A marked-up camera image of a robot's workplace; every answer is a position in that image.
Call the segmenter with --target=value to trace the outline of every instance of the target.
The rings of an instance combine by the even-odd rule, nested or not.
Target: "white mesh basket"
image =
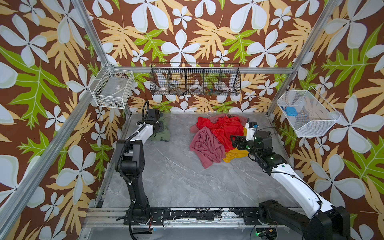
[[[101,77],[97,76],[95,80],[98,80],[99,83],[92,92],[92,96],[97,106],[125,108],[129,93],[132,91],[133,72],[110,68]]]
[[[321,94],[315,91],[317,99],[310,90],[315,91],[314,88],[290,90],[277,100],[279,107],[296,109],[297,116],[295,117],[288,116],[283,110],[282,112],[298,137],[324,136],[341,117],[340,113]]]

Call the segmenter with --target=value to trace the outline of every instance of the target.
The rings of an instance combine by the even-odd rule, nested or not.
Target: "floral wallpaper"
[[[382,0],[343,1],[290,84],[340,112],[325,136],[298,138],[279,108],[270,116],[296,172],[346,208],[356,240],[384,239],[383,14]]]
[[[290,67],[327,1],[92,0],[84,1],[115,66],[170,63]],[[145,100],[165,112],[237,112],[268,108],[284,74],[245,74],[237,96],[152,96],[149,74],[135,74],[132,111]]]
[[[22,185],[100,69],[69,0],[0,0],[0,210]],[[122,113],[84,112],[9,233],[78,238],[121,133]]]

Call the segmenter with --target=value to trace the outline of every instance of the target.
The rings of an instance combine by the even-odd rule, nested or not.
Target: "mauve garment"
[[[220,163],[225,158],[224,146],[207,127],[203,127],[197,132],[189,149],[200,158],[204,168],[208,168],[213,162]]]
[[[196,126],[199,129],[202,129],[203,127],[209,128],[213,135],[217,137],[219,143],[224,145],[226,152],[234,149],[234,147],[232,147],[231,135],[242,136],[244,132],[244,127],[241,124],[239,117],[229,118],[225,116],[219,118],[216,123],[212,123],[207,118],[199,117]]]
[[[211,121],[211,123],[216,123],[220,118],[223,118],[225,116],[227,116],[229,118],[238,117],[241,124],[243,125],[243,127],[245,127],[245,124],[249,121],[249,118],[239,116],[239,115],[234,115],[234,114],[225,114],[225,113],[218,114],[216,116],[212,116],[212,117],[209,117],[207,119],[209,119],[209,121]],[[196,126],[196,124],[190,128],[191,133],[197,133],[198,131],[199,131],[199,128]]]

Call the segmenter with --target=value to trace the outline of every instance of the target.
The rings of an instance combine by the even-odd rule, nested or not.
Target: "pink cloth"
[[[243,116],[239,116],[239,115],[234,115],[234,114],[225,114],[225,113],[222,113],[222,114],[219,114],[219,115],[216,115],[216,116],[212,116],[212,117],[209,117],[207,119],[209,119],[209,121],[211,121],[211,123],[216,123],[219,118],[223,118],[223,117],[238,117],[239,120],[240,120],[240,123],[243,125],[243,127],[245,127],[245,124],[248,122],[248,118],[246,117],[243,117]],[[190,132],[191,133],[197,133],[199,131],[199,128],[196,126],[196,125],[193,125],[191,128],[190,128]]]
[[[225,158],[224,145],[219,143],[207,127],[203,127],[197,132],[189,149],[200,158],[204,168],[210,167],[213,162],[220,163]]]

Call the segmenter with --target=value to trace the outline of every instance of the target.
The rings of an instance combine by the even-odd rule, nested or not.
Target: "marble surface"
[[[263,173],[248,157],[230,163],[213,163],[207,169],[189,150],[194,134],[190,126],[197,118],[214,114],[165,114],[169,118],[170,141],[144,144],[145,168],[142,179],[151,207],[254,207],[274,199],[286,207],[298,206],[293,197],[275,179]],[[257,122],[259,129],[270,127],[263,113],[240,115]],[[133,114],[128,136],[141,114]],[[273,150],[286,156],[278,135],[273,136]],[[122,177],[114,171],[105,192],[103,207],[128,207],[130,198]]]

